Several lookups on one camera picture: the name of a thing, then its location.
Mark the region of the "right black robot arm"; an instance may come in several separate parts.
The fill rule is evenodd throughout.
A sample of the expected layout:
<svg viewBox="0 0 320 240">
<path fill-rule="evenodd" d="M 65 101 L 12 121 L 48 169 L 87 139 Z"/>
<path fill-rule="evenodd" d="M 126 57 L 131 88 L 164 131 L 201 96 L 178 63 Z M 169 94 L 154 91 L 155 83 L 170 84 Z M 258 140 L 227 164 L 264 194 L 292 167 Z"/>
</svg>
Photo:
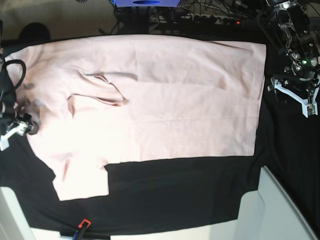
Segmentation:
<svg viewBox="0 0 320 240">
<path fill-rule="evenodd" d="M 13 83 L 9 77 L 8 66 L 19 65 L 22 73 Z M 0 48 L 0 150 L 9 148 L 9 138 L 13 135 L 34 135 L 39 130 L 35 118 L 19 107 L 16 90 L 22 85 L 27 73 L 26 64 L 20 59 L 5 60 L 4 49 Z"/>
</svg>

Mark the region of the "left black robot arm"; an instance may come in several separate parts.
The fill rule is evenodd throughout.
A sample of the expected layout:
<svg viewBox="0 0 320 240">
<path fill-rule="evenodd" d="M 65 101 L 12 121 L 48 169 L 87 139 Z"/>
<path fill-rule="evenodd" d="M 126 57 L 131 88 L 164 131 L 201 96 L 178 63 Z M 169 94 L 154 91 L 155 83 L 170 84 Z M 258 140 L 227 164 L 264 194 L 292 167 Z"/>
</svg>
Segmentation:
<svg viewBox="0 0 320 240">
<path fill-rule="evenodd" d="M 320 53 L 303 6 L 296 0 L 267 0 L 256 20 L 278 53 L 290 60 L 282 73 L 273 74 L 268 91 L 296 100 L 306 118 L 317 115 Z"/>
</svg>

